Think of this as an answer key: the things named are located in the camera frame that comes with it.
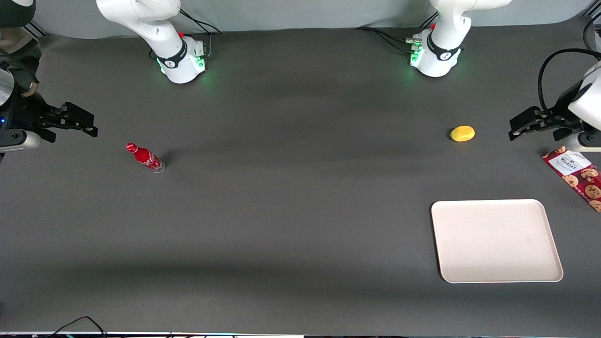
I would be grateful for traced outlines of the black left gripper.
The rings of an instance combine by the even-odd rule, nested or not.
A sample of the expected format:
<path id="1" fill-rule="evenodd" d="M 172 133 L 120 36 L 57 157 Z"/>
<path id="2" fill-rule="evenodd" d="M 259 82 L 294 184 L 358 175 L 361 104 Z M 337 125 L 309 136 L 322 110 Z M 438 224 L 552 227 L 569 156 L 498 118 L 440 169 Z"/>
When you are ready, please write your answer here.
<path id="1" fill-rule="evenodd" d="M 554 141 L 558 142 L 572 135 L 574 129 L 583 129 L 584 122 L 568 109 L 581 85 L 582 81 L 578 81 L 562 92 L 555 105 L 549 109 L 549 116 L 539 107 L 529 107 L 511 118 L 509 120 L 509 140 L 514 141 L 527 133 L 557 128 L 553 132 L 553 137 Z"/>

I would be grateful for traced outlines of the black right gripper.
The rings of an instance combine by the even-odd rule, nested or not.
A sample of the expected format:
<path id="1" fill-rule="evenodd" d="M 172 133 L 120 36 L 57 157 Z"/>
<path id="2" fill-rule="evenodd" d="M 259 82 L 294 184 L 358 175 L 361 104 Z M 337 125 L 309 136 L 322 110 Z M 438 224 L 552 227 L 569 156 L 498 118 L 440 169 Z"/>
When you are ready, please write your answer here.
<path id="1" fill-rule="evenodd" d="M 36 131 L 41 139 L 56 142 L 56 133 L 47 128 L 55 128 L 62 122 L 67 129 L 76 129 L 95 138 L 98 128 L 94 126 L 95 115 L 71 102 L 65 102 L 60 108 L 59 115 L 38 92 L 24 97 L 19 92 L 11 95 L 1 95 L 1 129 L 26 129 Z"/>

